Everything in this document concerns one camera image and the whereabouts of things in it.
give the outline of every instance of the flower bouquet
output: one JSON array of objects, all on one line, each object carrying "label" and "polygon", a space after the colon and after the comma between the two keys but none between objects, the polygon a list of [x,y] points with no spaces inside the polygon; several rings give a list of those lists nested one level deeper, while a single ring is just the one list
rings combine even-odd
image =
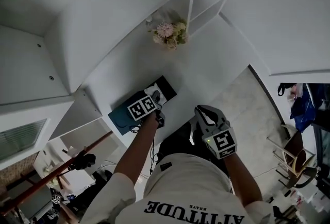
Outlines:
[{"label": "flower bouquet", "polygon": [[176,49],[179,44],[188,42],[186,33],[187,22],[174,10],[166,12],[162,22],[155,29],[149,30],[153,33],[153,40],[157,44],[166,46],[168,49]]}]

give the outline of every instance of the person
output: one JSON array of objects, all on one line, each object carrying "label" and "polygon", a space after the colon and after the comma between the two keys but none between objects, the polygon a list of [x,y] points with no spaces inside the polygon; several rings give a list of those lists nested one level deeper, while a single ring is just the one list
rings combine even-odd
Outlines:
[{"label": "person", "polygon": [[[114,174],[88,207],[81,224],[96,223],[274,223],[273,208],[236,154],[210,161],[203,145],[189,142],[189,122],[165,139],[144,198],[134,185],[153,143],[156,113],[143,122]],[[230,192],[230,176],[235,195]]]}]

